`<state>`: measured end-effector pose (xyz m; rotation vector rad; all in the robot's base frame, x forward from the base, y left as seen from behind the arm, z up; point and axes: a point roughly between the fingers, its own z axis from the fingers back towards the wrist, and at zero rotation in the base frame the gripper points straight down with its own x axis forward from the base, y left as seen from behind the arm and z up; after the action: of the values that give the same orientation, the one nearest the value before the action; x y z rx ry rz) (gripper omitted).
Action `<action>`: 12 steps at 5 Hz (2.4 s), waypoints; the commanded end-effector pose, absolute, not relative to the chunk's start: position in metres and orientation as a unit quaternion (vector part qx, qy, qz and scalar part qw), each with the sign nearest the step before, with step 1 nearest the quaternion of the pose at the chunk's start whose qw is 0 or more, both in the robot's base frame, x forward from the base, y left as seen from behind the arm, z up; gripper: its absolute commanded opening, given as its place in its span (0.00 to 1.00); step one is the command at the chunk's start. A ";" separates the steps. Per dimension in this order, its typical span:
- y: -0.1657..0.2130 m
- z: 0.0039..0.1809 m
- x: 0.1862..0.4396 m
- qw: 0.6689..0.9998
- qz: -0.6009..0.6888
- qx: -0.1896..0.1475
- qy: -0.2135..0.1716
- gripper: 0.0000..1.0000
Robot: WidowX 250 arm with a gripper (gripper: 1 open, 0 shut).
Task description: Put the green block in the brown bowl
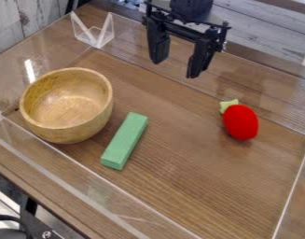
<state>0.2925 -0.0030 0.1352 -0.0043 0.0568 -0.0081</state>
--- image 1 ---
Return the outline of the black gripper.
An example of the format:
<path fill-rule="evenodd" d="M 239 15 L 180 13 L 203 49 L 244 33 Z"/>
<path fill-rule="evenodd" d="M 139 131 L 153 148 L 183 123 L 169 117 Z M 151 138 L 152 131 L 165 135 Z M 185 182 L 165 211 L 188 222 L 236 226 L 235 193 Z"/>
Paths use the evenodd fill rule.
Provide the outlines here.
<path fill-rule="evenodd" d="M 232 29 L 229 22 L 213 13 L 215 0 L 144 0 L 144 3 L 151 61 L 159 64 L 167 59 L 171 35 L 196 42 L 187 77 L 199 77 L 215 55 L 212 42 L 216 51 L 224 51 L 227 33 Z"/>

